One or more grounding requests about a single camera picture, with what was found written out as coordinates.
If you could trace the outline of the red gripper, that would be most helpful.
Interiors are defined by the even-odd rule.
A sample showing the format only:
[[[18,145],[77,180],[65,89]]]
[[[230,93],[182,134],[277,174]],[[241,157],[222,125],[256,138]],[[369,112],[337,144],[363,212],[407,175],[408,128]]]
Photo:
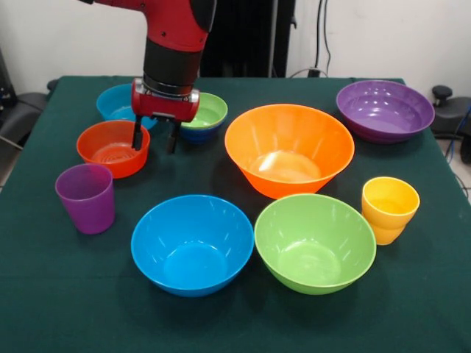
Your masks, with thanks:
[[[167,152],[173,154],[180,136],[181,122],[193,121],[199,107],[200,91],[192,89],[188,95],[164,96],[151,91],[145,86],[142,78],[132,81],[131,107],[135,113],[135,124],[132,136],[132,148],[141,150],[142,116],[157,118],[163,116],[175,121],[171,123],[171,131],[167,141]]]

